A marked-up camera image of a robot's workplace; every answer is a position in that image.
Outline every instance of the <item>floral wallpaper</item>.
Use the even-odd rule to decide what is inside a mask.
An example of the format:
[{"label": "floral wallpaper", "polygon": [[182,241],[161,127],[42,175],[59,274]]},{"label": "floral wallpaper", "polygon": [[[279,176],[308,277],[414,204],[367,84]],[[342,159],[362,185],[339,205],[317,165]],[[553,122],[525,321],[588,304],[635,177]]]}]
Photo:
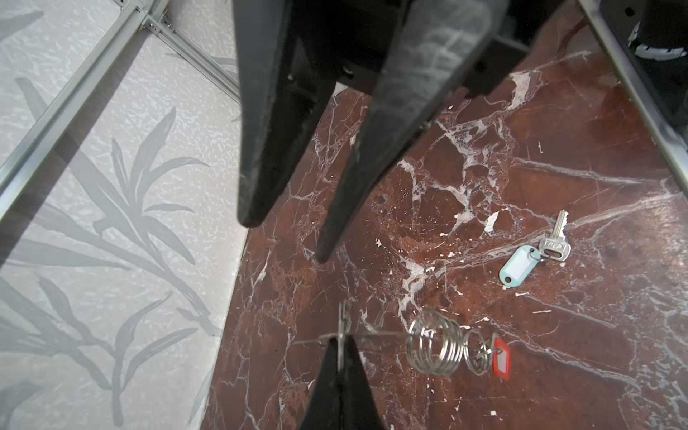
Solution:
[{"label": "floral wallpaper", "polygon": [[[246,237],[240,108],[152,34],[127,50],[0,224],[0,429],[202,418]],[[56,94],[1,84],[31,118]]]},{"label": "floral wallpaper", "polygon": [[14,80],[31,79],[52,102],[119,11],[105,0],[0,0],[0,163],[35,123]]}]

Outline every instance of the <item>coiled wire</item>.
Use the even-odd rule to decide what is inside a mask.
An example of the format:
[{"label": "coiled wire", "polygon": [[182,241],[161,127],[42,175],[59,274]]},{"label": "coiled wire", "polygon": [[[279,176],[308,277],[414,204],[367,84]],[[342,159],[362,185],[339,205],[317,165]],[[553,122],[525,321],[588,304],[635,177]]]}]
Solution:
[{"label": "coiled wire", "polygon": [[[472,338],[477,339],[473,351],[469,350]],[[464,360],[471,372],[482,375],[489,369],[490,346],[477,330],[465,330],[453,319],[424,308],[409,326],[406,355],[423,374],[451,375]]]}]

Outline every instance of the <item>metal frame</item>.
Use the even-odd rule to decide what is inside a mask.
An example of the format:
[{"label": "metal frame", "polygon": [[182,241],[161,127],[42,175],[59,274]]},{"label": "metal frame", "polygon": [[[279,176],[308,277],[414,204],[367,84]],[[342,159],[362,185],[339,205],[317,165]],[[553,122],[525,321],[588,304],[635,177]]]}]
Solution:
[{"label": "metal frame", "polygon": [[164,16],[169,0],[114,0],[122,12],[10,157],[0,166],[0,221],[115,63],[131,38],[148,28],[240,103],[239,83]]},{"label": "metal frame", "polygon": [[579,4],[597,40],[616,69],[616,74],[638,107],[652,140],[664,155],[677,183],[683,192],[688,194],[688,127],[674,129],[659,111],[638,72],[602,17],[600,0],[579,0]]}]

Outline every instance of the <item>red marble floor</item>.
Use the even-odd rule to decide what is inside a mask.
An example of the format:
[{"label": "red marble floor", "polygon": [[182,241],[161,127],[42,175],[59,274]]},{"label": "red marble floor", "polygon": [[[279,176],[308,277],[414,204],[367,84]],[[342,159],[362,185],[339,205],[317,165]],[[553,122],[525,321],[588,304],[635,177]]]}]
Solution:
[{"label": "red marble floor", "polygon": [[[688,428],[687,201],[581,19],[565,4],[487,99],[459,91],[320,265],[316,236],[369,102],[331,100],[248,235],[204,429],[297,428],[322,351],[294,342],[335,331],[343,299],[355,330],[403,330],[430,306],[512,349],[509,382],[365,353],[390,429]],[[566,264],[503,290],[499,269],[563,208]]]}]

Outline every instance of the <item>leaf pattern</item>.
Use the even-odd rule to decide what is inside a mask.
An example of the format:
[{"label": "leaf pattern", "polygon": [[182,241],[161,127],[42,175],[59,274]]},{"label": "leaf pattern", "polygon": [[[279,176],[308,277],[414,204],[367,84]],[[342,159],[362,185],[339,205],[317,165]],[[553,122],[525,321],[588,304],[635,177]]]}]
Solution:
[{"label": "leaf pattern", "polygon": [[162,121],[155,126],[153,131],[146,137],[136,153],[136,157],[131,167],[131,181],[130,187],[132,192],[138,187],[141,177],[150,171],[155,156],[158,151],[165,145],[167,135],[169,135],[172,124],[174,123],[177,110],[172,110],[167,114]]},{"label": "leaf pattern", "polygon": [[[11,245],[14,240],[7,235],[0,234],[0,249]],[[65,267],[114,267],[129,270],[128,266],[113,261],[102,260],[76,251],[71,251],[59,246],[44,244],[22,238],[12,248],[9,256],[12,260],[23,263],[38,264],[41,266],[65,266]]]},{"label": "leaf pattern", "polygon": [[[16,79],[16,83],[24,93],[26,102],[32,115],[37,119],[47,109],[47,105],[33,84],[25,78]],[[180,314],[189,321],[194,321],[207,333],[219,335],[222,331],[213,325],[209,319],[210,312],[200,296],[174,274],[156,247],[155,239],[183,256],[190,264],[195,260],[180,238],[168,226],[158,219],[147,215],[155,211],[184,211],[194,213],[192,208],[181,204],[164,202],[148,206],[143,210],[146,195],[152,185],[166,173],[182,166],[201,165],[206,163],[192,157],[180,157],[168,160],[153,168],[153,163],[162,147],[166,144],[170,130],[176,118],[173,107],[167,115],[151,130],[143,143],[139,146],[131,170],[127,171],[125,153],[115,139],[111,139],[111,161],[115,181],[111,182],[94,163],[78,148],[74,139],[66,133],[56,146],[54,153],[67,164],[78,183],[88,195],[89,199],[103,212],[103,217],[89,227],[75,222],[67,213],[47,202],[36,202],[40,207],[38,213],[22,213],[18,208],[17,215],[32,218],[35,224],[43,228],[64,234],[66,237],[99,248],[117,259],[133,264],[165,281],[168,281],[184,298],[189,301],[193,312],[180,310]],[[141,257],[121,248],[103,237],[103,233],[115,228],[133,244],[143,250],[149,257]],[[0,235],[0,248],[15,240]],[[21,238],[11,250],[10,260],[15,263],[38,266],[65,267],[114,267],[130,270],[130,267],[118,261],[107,261],[86,255],[81,252],[45,244],[30,239]],[[114,342],[108,343],[96,337],[89,326],[74,312],[68,295],[53,281],[38,276],[38,285],[47,297],[54,314],[48,314],[31,300],[15,290],[4,279],[0,278],[0,300],[5,301],[19,316],[25,319],[36,332],[24,330],[10,319],[0,316],[0,352],[22,352],[42,356],[64,354],[81,366],[91,376],[92,380],[101,388],[111,392],[111,408],[113,422],[121,427],[124,424],[124,414],[120,397],[137,370],[147,361],[157,356],[170,346],[183,341],[197,332],[196,327],[187,327],[150,343],[126,362],[127,351],[133,345],[137,327],[146,315],[161,306],[170,296],[153,301],[132,314],[117,330]],[[76,335],[70,335],[56,325],[55,321],[63,321],[74,329]],[[114,360],[111,376],[103,371],[82,351],[83,347],[99,347],[105,350]]]},{"label": "leaf pattern", "polygon": [[136,373],[136,370],[139,368],[139,366],[153,358],[153,356],[155,356],[156,354],[159,354],[160,352],[164,351],[165,349],[169,348],[175,343],[180,342],[189,337],[190,335],[196,333],[196,330],[198,329],[194,327],[188,327],[178,330],[174,333],[170,333],[167,336],[164,336],[150,343],[145,348],[143,348],[138,354],[136,354],[131,359],[131,361],[129,361],[129,367],[127,368],[127,375],[125,376],[125,382],[123,387],[126,387],[127,384],[129,384],[129,381],[131,380],[131,378],[133,378],[133,375],[134,373]]},{"label": "leaf pattern", "polygon": [[117,335],[115,337],[115,355],[124,357],[127,348],[133,341],[133,332],[136,330],[136,326],[138,322],[141,321],[141,318],[143,318],[143,316],[148,312],[162,305],[163,302],[170,298],[170,296],[171,294],[168,294],[164,299],[156,300],[150,305],[144,306],[143,308],[139,309],[138,312],[131,315],[125,321],[125,323],[122,324],[122,327],[120,327],[120,329],[117,331]]},{"label": "leaf pattern", "polygon": [[12,412],[40,390],[38,385],[26,382],[0,390],[0,430],[8,430]]},{"label": "leaf pattern", "polygon": [[215,368],[212,367],[209,371],[208,374],[206,375],[205,378],[203,378],[203,382],[201,383],[201,386],[198,389],[198,392],[196,393],[196,397],[193,399],[193,405],[191,405],[191,413],[189,414],[189,421],[186,422],[186,425],[190,425],[191,421],[193,421],[193,417],[196,416],[198,413],[198,410],[201,409],[201,405],[203,402],[206,400],[208,397],[208,392],[210,391],[211,388],[211,381],[213,380],[213,370]]},{"label": "leaf pattern", "polygon": [[162,240],[167,246],[174,249],[179,255],[185,258],[189,263],[195,264],[196,261],[193,259],[193,255],[182,243],[179,237],[169,229],[162,222],[158,221],[153,217],[143,217],[143,222],[148,228],[148,231],[156,236],[158,239]]},{"label": "leaf pattern", "polygon": [[72,326],[80,335],[81,338],[90,345],[99,345],[110,351],[110,345],[97,339],[91,330],[83,322],[79,321],[72,311],[72,304],[69,302],[69,297],[52,281],[49,279],[39,277],[39,286],[50,301],[50,305],[55,309],[58,316],[64,322]]},{"label": "leaf pattern", "polygon": [[35,20],[40,19],[42,16],[43,12],[38,11],[20,15],[18,17],[0,20],[0,41],[12,36],[22,28],[33,23]]},{"label": "leaf pattern", "polygon": [[160,166],[154,168],[148,174],[146,174],[142,179],[141,183],[136,191],[136,199],[140,202],[143,201],[143,197],[146,195],[151,185],[165,173],[178,169],[183,166],[190,166],[192,164],[200,164],[202,166],[208,166],[206,163],[193,157],[179,157],[173,158],[172,160],[162,163]]},{"label": "leaf pattern", "polygon": [[150,212],[150,211],[164,211],[164,212],[186,211],[186,212],[194,213],[192,208],[189,208],[187,206],[182,206],[181,204],[174,204],[174,203],[154,204],[152,206],[148,206],[144,212]]},{"label": "leaf pattern", "polygon": [[112,138],[112,152],[110,154],[112,156],[112,165],[115,168],[117,181],[120,183],[120,189],[125,194],[125,198],[131,197],[131,194],[128,192],[129,184],[127,183],[127,167],[125,166],[125,157],[124,154],[122,154],[122,148],[120,148],[120,144],[117,143],[115,138]]}]

